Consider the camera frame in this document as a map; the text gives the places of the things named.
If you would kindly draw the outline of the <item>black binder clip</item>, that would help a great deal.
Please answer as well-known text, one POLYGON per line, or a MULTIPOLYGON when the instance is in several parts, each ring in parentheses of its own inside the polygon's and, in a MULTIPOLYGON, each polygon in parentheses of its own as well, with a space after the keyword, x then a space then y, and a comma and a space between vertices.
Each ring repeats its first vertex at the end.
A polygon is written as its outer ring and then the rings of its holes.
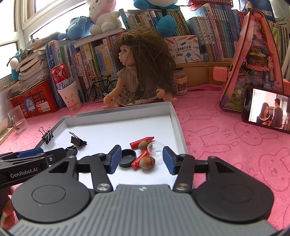
POLYGON ((44 127, 41 126, 39 128, 39 132, 42 134, 42 140, 46 144, 48 144, 52 140, 52 138, 54 137, 53 131, 52 131, 50 126, 46 130, 44 129, 44 127))
POLYGON ((85 146, 87 144, 86 141, 80 139, 78 136, 76 136, 73 132, 69 131, 69 134, 71 135, 71 143, 78 146, 78 147, 82 147, 85 146))

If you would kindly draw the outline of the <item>black ringed lid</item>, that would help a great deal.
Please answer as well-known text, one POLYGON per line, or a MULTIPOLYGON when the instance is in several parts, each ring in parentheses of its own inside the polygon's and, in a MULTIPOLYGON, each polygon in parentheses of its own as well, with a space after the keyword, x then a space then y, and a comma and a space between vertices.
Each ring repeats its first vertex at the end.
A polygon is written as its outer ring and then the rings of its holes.
POLYGON ((136 152, 132 149, 124 149, 122 150, 122 158, 119 163, 119 166, 122 168, 130 168, 131 164, 137 158, 136 152))

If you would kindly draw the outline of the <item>clear plastic round lid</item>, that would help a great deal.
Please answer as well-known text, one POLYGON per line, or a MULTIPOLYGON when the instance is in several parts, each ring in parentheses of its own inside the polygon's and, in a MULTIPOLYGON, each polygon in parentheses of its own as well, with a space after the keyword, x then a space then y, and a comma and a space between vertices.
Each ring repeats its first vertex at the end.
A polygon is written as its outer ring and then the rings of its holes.
POLYGON ((148 145, 149 156, 153 157, 156 164, 161 164, 163 162, 163 148, 165 145, 160 142, 151 142, 148 145))

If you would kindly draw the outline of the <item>brown hazelnut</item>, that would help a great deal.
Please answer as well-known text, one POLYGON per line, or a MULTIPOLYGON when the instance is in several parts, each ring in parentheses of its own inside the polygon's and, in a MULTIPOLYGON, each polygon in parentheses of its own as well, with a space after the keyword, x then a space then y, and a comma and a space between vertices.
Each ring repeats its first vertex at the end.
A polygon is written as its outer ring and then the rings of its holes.
POLYGON ((141 151, 145 151, 148 149, 148 145, 151 143, 151 141, 145 140, 145 141, 141 141, 138 144, 138 149, 141 151))
POLYGON ((139 162, 139 167, 143 170, 150 170, 155 165, 155 159, 151 156, 145 156, 141 158, 139 162))

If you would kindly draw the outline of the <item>red crayon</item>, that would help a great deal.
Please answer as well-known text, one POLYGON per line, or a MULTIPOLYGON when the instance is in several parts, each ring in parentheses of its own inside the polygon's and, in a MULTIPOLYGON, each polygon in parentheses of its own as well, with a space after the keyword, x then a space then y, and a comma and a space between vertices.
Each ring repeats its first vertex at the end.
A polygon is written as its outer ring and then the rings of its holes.
POLYGON ((141 142, 143 142, 143 141, 152 141, 153 139, 154 139, 154 136, 145 137, 145 138, 139 139, 137 141, 131 142, 130 143, 130 147, 131 147, 131 149, 136 149, 141 142))

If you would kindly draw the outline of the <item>black round cap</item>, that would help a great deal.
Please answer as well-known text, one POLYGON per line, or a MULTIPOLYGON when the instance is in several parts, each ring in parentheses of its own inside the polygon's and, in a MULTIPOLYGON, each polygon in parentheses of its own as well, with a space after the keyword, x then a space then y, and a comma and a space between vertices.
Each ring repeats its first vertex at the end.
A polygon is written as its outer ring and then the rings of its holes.
POLYGON ((65 150, 66 150, 66 156, 76 156, 78 153, 78 150, 75 145, 67 147, 65 150))

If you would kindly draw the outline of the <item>black binder clip on tray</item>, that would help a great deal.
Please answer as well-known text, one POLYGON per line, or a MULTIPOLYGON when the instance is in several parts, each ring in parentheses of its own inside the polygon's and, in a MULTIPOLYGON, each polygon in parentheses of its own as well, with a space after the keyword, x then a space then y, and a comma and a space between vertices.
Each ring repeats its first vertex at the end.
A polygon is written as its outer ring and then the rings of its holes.
POLYGON ((54 137, 53 131, 52 131, 50 126, 46 130, 44 129, 44 127, 41 126, 39 128, 39 132, 42 134, 42 140, 46 144, 48 144, 52 140, 52 138, 54 137))

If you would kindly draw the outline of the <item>red plastic basket left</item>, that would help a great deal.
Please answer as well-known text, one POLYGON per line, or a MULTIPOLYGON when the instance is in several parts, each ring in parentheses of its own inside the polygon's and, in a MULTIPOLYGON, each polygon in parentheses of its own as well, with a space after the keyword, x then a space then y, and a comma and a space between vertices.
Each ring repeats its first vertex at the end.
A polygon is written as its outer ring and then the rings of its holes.
POLYGON ((50 79, 9 100, 13 107, 20 106, 25 118, 54 113, 59 109, 50 79))

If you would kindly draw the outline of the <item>white cat paper cup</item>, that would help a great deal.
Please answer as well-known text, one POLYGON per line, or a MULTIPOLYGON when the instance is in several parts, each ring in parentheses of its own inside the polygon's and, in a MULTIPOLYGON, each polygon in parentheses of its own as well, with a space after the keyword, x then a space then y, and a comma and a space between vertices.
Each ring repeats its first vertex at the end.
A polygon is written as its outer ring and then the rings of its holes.
POLYGON ((76 111, 81 107, 81 100, 78 94, 76 82, 58 91, 64 103, 70 111, 76 111))

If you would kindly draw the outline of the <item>red Budweiser can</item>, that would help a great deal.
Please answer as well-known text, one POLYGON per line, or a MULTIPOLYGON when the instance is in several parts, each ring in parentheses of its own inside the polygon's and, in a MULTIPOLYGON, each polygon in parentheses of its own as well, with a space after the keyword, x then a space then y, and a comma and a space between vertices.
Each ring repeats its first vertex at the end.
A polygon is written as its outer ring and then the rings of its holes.
POLYGON ((62 90, 74 83, 71 73, 66 64, 61 63, 52 69, 52 78, 57 90, 62 90))

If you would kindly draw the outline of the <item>stack of books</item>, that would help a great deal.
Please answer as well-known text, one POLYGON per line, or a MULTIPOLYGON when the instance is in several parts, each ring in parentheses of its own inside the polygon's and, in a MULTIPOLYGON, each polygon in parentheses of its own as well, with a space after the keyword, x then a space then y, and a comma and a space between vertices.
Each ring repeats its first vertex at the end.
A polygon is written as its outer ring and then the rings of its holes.
POLYGON ((21 49, 19 64, 16 68, 19 71, 19 78, 14 81, 6 76, 1 79, 1 92, 22 93, 40 82, 49 79, 54 57, 50 55, 48 43, 55 39, 50 35, 43 39, 32 39, 24 49, 21 49))

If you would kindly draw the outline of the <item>wooden drawer shelf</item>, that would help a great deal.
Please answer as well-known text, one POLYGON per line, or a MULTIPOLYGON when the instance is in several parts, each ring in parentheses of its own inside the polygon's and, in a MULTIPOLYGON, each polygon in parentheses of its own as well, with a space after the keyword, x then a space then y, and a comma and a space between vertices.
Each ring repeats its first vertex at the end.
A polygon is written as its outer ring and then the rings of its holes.
POLYGON ((194 62, 177 64, 176 69, 185 71, 189 87, 195 87, 205 84, 221 86, 223 82, 213 79, 213 69, 216 66, 230 67, 231 62, 194 62))

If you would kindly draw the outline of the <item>smartphone playing video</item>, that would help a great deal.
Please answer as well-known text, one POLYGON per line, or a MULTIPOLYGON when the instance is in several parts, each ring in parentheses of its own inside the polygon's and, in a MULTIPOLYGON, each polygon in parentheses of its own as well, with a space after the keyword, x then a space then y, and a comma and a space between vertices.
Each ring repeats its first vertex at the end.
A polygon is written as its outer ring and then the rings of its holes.
POLYGON ((289 134, 289 95, 265 88, 248 87, 242 120, 289 134))

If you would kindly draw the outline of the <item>small blue plush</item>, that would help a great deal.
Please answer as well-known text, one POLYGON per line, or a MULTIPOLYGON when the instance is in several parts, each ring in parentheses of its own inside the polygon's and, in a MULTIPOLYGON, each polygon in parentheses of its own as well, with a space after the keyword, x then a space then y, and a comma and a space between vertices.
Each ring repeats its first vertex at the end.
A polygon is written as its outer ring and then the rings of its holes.
POLYGON ((66 33, 60 33, 57 36, 58 40, 78 40, 82 37, 90 35, 90 27, 94 23, 90 17, 76 17, 71 19, 69 27, 66 29, 66 33))

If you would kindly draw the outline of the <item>blue plush toy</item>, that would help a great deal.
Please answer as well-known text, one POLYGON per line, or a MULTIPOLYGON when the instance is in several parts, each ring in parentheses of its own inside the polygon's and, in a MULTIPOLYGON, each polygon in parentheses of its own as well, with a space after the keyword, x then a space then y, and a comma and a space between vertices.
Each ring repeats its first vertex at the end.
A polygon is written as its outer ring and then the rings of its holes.
POLYGON ((135 0, 134 6, 137 9, 155 9, 162 11, 162 18, 158 21, 156 30, 162 37, 171 37, 177 29, 176 20, 167 14, 167 10, 178 10, 179 6, 176 5, 177 0, 135 0))

